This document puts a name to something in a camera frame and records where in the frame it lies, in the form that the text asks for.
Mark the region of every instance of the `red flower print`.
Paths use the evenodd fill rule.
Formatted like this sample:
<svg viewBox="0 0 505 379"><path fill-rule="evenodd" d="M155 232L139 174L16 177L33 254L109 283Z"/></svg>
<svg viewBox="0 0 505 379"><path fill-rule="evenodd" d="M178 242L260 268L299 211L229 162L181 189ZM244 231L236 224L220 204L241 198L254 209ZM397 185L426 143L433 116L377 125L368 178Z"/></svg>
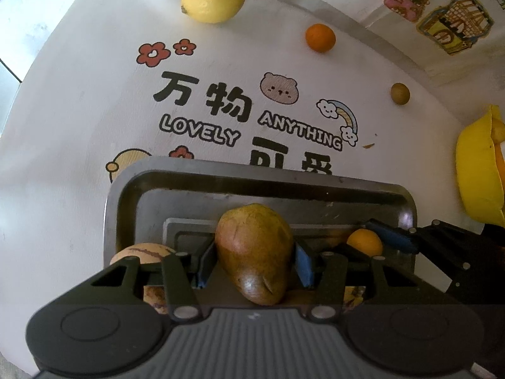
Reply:
<svg viewBox="0 0 505 379"><path fill-rule="evenodd" d="M173 151L170 151L168 154L169 157L175 157L175 158L188 158L188 159L194 159L193 153L190 153L188 148L185 147L184 145L179 145L177 148L175 148Z"/></svg>
<svg viewBox="0 0 505 379"><path fill-rule="evenodd" d="M137 57L137 63L148 67L156 67L161 60L170 57L170 50L165 49L165 44L160 42L153 45L142 44L138 52L140 55Z"/></svg>
<svg viewBox="0 0 505 379"><path fill-rule="evenodd" d="M193 55L196 44L193 44L187 38L183 38L178 43L175 43L173 47L177 55Z"/></svg>

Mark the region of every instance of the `metal screw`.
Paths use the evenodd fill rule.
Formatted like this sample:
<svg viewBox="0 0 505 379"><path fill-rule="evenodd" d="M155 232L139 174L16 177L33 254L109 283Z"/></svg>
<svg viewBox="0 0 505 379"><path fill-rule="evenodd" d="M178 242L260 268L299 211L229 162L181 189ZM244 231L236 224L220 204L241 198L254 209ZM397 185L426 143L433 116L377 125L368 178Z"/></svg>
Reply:
<svg viewBox="0 0 505 379"><path fill-rule="evenodd" d="M174 316L177 319L192 319L198 316L198 309L194 306L179 306L174 311Z"/></svg>
<svg viewBox="0 0 505 379"><path fill-rule="evenodd" d="M319 305L312 308L312 316L318 319L330 319L337 314L331 306Z"/></svg>

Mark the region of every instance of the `yellow cartoon character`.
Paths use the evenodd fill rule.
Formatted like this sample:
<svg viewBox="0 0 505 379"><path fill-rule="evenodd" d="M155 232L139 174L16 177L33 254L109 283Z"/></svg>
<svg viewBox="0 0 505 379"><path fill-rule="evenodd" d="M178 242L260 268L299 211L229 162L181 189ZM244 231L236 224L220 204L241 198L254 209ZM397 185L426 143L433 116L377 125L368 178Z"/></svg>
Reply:
<svg viewBox="0 0 505 379"><path fill-rule="evenodd" d="M110 182L112 183L119 173L129 165L150 156L151 154L147 151L138 148L130 148L121 151L112 161L105 165L105 169L109 172Z"/></svg>

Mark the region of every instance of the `gray ribbed panel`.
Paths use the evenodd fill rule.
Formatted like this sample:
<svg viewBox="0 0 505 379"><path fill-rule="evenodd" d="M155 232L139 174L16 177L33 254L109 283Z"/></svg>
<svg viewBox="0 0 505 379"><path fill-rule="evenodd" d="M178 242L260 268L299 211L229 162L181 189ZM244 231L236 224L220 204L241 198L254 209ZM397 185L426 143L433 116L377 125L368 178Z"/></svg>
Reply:
<svg viewBox="0 0 505 379"><path fill-rule="evenodd" d="M294 309L215 309L173 330L160 351L115 379L397 379L355 355L338 330ZM461 371L445 379L472 379ZM42 373L39 379L61 379Z"/></svg>

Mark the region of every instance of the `round black motor cover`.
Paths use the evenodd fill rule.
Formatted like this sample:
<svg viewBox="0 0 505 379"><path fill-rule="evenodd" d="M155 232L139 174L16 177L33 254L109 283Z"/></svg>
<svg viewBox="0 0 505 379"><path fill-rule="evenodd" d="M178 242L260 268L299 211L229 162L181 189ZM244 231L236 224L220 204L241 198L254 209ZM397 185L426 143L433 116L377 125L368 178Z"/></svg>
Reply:
<svg viewBox="0 0 505 379"><path fill-rule="evenodd" d="M60 305L29 321L26 343L39 367L69 376L115 372L141 359L163 328L149 305Z"/></svg>
<svg viewBox="0 0 505 379"><path fill-rule="evenodd" d="M346 326L369 360L414 376L468 368L484 335L479 318L464 305L363 304L349 313Z"/></svg>

